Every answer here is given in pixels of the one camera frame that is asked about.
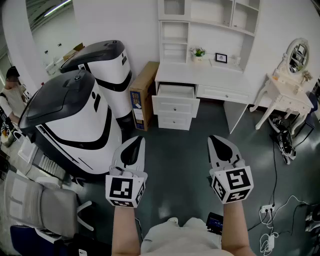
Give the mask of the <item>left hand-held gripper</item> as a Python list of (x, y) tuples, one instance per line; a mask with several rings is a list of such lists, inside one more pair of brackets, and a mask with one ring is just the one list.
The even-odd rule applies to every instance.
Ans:
[(144, 172), (145, 151), (146, 140), (142, 136), (126, 140), (115, 150), (114, 166), (110, 166), (109, 174), (105, 176), (105, 198), (112, 206), (138, 207), (148, 178)]

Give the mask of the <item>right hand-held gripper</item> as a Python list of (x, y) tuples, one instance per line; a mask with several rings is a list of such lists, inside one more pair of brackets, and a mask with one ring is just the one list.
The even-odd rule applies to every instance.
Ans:
[(210, 135), (207, 149), (211, 169), (210, 187), (222, 204), (245, 200), (254, 188), (250, 166), (241, 159), (238, 147), (218, 135)]

